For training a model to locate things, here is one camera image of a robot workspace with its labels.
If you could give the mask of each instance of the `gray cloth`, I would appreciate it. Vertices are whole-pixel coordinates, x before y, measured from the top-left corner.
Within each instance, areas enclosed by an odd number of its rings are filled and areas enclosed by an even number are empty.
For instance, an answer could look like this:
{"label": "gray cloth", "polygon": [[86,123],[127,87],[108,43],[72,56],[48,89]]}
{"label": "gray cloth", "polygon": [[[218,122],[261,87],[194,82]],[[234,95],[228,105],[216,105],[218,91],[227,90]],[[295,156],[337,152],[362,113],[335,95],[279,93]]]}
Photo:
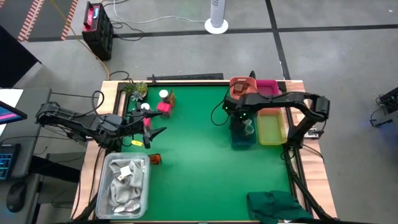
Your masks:
{"label": "gray cloth", "polygon": [[[119,181],[120,168],[129,166],[131,175]],[[113,206],[113,210],[120,206],[124,211],[133,212],[141,207],[140,196],[142,181],[144,178],[144,160],[142,159],[115,159],[109,163],[109,168],[113,173],[113,180],[109,187],[108,203]]]}

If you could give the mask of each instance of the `clear plastic bin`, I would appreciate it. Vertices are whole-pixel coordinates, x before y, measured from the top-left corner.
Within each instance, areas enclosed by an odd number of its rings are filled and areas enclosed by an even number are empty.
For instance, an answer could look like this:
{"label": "clear plastic bin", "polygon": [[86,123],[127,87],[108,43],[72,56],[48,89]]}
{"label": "clear plastic bin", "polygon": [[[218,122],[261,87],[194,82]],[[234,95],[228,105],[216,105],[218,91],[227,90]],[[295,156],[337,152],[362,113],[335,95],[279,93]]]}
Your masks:
{"label": "clear plastic bin", "polygon": [[[135,212],[114,213],[112,206],[108,204],[108,190],[113,180],[112,171],[109,163],[114,159],[143,159],[145,161],[144,180],[142,181],[141,208]],[[105,157],[102,168],[101,182],[99,183],[98,199],[95,213],[100,219],[136,219],[144,215],[148,208],[150,160],[149,157],[141,152],[120,152],[110,153]]]}
{"label": "clear plastic bin", "polygon": [[260,144],[280,145],[286,142],[284,118],[280,108],[267,108],[257,113],[257,129]]}

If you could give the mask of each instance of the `keyboard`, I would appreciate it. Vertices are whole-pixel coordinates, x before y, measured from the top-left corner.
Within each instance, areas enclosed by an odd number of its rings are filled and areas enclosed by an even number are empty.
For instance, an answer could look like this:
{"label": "keyboard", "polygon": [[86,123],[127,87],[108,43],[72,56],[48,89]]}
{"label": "keyboard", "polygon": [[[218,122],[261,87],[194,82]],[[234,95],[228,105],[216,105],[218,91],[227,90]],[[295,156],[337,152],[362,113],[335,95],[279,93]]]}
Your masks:
{"label": "keyboard", "polygon": [[20,144],[3,144],[0,146],[0,181],[7,180],[17,161]]}

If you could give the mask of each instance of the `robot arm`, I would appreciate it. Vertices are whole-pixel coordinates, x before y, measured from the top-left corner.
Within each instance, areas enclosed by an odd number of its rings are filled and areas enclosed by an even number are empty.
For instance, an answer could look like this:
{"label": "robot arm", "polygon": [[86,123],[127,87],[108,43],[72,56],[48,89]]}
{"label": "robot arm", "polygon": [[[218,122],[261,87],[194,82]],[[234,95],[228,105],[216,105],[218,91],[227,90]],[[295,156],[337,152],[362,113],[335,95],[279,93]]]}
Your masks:
{"label": "robot arm", "polygon": [[[311,100],[308,108],[304,100]],[[329,117],[330,101],[324,96],[315,94],[290,92],[276,96],[262,96],[258,93],[247,93],[239,99],[226,97],[223,109],[240,121],[244,121],[250,114],[263,108],[294,107],[304,115],[300,124],[289,129],[287,144],[292,147],[302,148],[305,133],[317,122],[324,122]]]}
{"label": "robot arm", "polygon": [[86,137],[92,137],[100,147],[110,151],[120,151],[121,137],[142,134],[146,149],[150,148],[150,142],[156,135],[166,128],[151,130],[144,126],[144,118],[152,118],[161,112],[152,110],[135,110],[126,120],[115,114],[81,114],[60,107],[56,102],[45,103],[36,114],[36,122],[49,126],[62,125],[70,130],[67,136],[77,141],[86,141]]}

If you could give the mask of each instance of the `potted plant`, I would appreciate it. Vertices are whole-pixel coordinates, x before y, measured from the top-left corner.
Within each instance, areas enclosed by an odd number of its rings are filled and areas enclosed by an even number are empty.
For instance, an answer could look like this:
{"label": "potted plant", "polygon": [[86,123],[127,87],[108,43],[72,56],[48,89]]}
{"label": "potted plant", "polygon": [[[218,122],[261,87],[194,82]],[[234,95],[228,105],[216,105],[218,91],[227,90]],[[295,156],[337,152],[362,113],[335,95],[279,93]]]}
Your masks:
{"label": "potted plant", "polygon": [[134,91],[136,91],[136,84],[135,83],[127,83],[127,85],[123,88],[123,91],[126,92],[127,96],[132,95]]}
{"label": "potted plant", "polygon": [[131,94],[131,99],[133,100],[133,101],[142,101],[143,99],[142,99],[142,97],[141,97],[141,94],[139,93],[139,91],[137,91],[137,90],[135,90],[132,94]]}
{"label": "potted plant", "polygon": [[144,101],[148,96],[148,85],[144,82],[128,83],[123,91],[134,101]]}
{"label": "potted plant", "polygon": [[136,90],[138,91],[142,101],[148,97],[148,85],[144,82],[136,83]]}

